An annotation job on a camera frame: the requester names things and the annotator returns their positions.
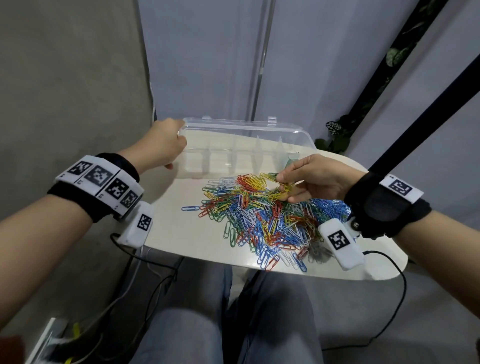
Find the jeans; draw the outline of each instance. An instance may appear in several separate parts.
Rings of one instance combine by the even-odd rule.
[[[231,266],[185,258],[131,364],[323,363],[301,277],[253,273],[227,310]]]

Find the person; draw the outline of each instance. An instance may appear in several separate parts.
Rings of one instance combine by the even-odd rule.
[[[185,148],[183,121],[156,121],[118,154],[142,174]],[[343,199],[365,173],[319,154],[298,160],[277,180],[298,183],[291,203]],[[69,248],[92,226],[75,202],[48,194],[0,222],[0,328],[14,316]],[[395,242],[480,317],[480,233],[432,211]],[[300,276],[257,271],[226,310],[231,267],[185,258],[132,363],[321,363],[310,300]],[[296,314],[290,315],[291,307]]]

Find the person's right arm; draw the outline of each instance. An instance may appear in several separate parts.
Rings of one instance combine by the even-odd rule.
[[[295,203],[310,198],[345,198],[364,175],[355,168],[314,154],[281,171],[277,181],[303,181],[289,193]],[[406,225],[394,241],[452,296],[480,318],[480,232],[439,212]]]

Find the hand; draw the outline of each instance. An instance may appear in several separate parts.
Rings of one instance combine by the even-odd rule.
[[[178,136],[183,125],[183,120],[171,118],[156,121],[142,139],[119,154],[133,164],[138,174],[158,166],[171,170],[172,162],[187,146],[187,139]]]
[[[291,203],[311,198],[343,200],[348,190],[364,174],[336,159],[312,154],[291,163],[277,175],[276,180],[280,183],[303,181],[293,186],[285,196]]]

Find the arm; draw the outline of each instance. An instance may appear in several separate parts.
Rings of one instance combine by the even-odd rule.
[[[335,159],[314,154],[280,172],[282,183],[303,181],[288,194],[295,203],[340,199],[364,175]],[[480,317],[480,232],[433,211],[406,225],[394,241],[452,296]]]
[[[187,142],[183,121],[156,121],[137,143],[119,152],[141,174],[172,161]],[[92,226],[75,202],[46,195],[0,222],[0,329],[45,280],[74,242]]]

